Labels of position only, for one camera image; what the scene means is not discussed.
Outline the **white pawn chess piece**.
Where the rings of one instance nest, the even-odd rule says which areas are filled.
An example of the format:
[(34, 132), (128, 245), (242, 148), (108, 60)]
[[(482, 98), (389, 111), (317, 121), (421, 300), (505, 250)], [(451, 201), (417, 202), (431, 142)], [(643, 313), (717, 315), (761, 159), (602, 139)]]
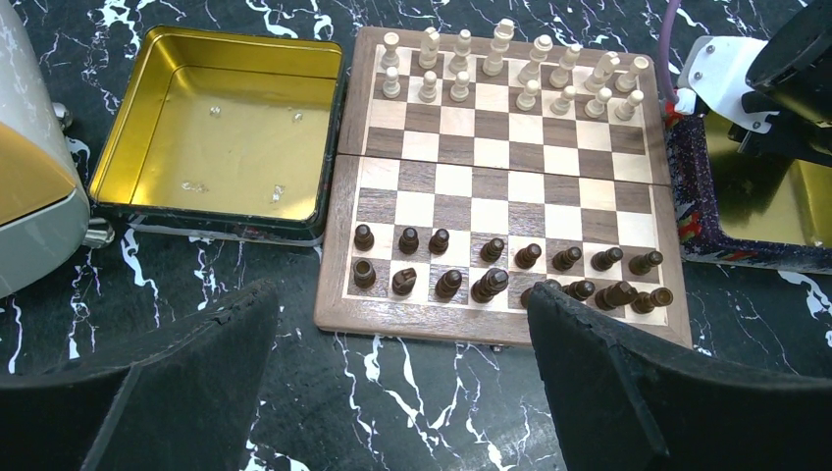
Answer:
[(532, 110), (536, 105), (540, 88), (540, 83), (536, 79), (529, 79), (524, 84), (523, 90), (517, 96), (516, 107), (521, 111)]

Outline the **white rook chess piece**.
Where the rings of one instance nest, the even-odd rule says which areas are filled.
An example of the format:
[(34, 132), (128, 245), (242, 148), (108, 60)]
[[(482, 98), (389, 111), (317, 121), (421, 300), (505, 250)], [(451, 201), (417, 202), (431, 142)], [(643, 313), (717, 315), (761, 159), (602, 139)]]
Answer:
[(617, 77), (615, 88), (622, 93), (629, 93), (637, 87), (639, 76), (650, 66), (650, 60), (646, 56), (637, 56), (633, 59), (629, 70)]

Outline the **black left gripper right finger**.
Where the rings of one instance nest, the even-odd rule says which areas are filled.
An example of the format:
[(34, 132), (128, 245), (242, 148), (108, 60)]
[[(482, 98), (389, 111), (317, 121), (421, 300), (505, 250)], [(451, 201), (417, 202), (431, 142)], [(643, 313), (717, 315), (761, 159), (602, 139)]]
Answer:
[(570, 470), (827, 470), (831, 383), (700, 354), (543, 283), (531, 343)]

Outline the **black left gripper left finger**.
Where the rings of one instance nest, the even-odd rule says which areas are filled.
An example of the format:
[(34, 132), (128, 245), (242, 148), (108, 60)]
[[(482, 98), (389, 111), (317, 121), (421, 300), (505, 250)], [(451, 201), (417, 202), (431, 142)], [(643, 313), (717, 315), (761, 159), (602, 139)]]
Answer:
[(5, 470), (236, 470), (278, 318), (262, 279), (44, 372), (1, 379)]

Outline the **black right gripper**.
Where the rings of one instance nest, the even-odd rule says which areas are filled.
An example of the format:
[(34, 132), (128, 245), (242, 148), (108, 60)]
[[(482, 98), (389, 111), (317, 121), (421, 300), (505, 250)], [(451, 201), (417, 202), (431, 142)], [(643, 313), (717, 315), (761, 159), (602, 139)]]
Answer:
[(813, 1), (759, 50), (737, 54), (739, 110), (762, 117), (729, 132), (738, 151), (831, 164), (831, 3)]

